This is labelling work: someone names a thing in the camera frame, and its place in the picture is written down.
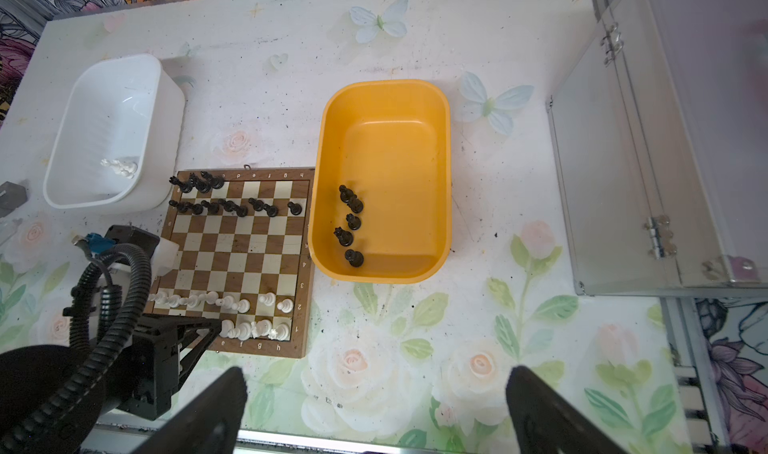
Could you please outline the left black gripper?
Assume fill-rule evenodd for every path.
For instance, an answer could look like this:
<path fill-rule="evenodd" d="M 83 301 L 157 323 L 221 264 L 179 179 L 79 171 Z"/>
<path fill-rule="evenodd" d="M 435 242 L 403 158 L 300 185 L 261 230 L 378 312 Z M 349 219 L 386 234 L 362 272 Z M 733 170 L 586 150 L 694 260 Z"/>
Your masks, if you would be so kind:
<path fill-rule="evenodd" d="M 145 420 L 168 412 L 221 331 L 219 319 L 141 316 L 131 345 L 119 356 L 119 409 Z"/>

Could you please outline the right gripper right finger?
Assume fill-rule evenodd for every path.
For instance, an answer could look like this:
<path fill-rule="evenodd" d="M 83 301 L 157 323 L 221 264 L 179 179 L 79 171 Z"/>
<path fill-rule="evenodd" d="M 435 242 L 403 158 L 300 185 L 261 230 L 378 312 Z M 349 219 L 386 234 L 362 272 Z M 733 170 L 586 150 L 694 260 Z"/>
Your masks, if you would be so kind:
<path fill-rule="evenodd" d="M 522 453 L 625 453 L 526 366 L 511 370 L 506 401 Z"/>

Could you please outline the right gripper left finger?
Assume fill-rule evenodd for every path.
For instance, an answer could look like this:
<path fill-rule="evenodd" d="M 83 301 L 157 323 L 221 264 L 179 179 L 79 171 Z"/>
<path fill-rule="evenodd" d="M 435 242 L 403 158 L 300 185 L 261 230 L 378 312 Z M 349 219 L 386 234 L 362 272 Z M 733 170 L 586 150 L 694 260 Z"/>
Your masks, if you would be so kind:
<path fill-rule="evenodd" d="M 232 367 L 134 453 L 233 453 L 246 401 L 243 372 Z"/>

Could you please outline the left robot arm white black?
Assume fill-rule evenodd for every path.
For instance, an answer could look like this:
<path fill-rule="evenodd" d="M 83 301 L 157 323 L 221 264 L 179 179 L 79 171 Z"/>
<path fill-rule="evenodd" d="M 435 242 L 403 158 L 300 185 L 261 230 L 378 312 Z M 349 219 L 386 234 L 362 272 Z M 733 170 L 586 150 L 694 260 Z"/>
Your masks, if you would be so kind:
<path fill-rule="evenodd" d="M 67 343 L 1 356 L 4 453 L 75 453 L 113 409 L 159 418 L 221 332 L 216 320 L 145 313 L 176 244 L 120 225 L 74 244 L 88 264 L 60 311 Z"/>

